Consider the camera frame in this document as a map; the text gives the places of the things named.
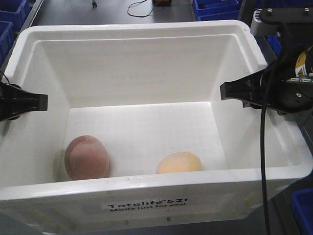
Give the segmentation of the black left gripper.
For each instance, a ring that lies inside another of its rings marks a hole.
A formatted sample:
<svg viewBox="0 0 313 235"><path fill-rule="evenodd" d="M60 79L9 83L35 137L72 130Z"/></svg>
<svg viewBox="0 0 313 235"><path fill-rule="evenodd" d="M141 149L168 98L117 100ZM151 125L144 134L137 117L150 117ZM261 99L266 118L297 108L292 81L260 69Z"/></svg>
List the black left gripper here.
<svg viewBox="0 0 313 235"><path fill-rule="evenodd" d="M48 95L27 92L16 84L0 83L0 120L17 119L33 111L47 111Z"/></svg>

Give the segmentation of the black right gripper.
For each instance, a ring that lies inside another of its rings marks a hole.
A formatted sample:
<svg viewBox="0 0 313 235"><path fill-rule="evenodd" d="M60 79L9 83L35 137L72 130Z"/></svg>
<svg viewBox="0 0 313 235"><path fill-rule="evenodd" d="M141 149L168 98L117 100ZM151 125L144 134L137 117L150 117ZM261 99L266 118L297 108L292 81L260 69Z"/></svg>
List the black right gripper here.
<svg viewBox="0 0 313 235"><path fill-rule="evenodd" d="M264 70L220 85L221 100L242 101L243 108L298 113L313 107L313 46L281 53Z"/></svg>

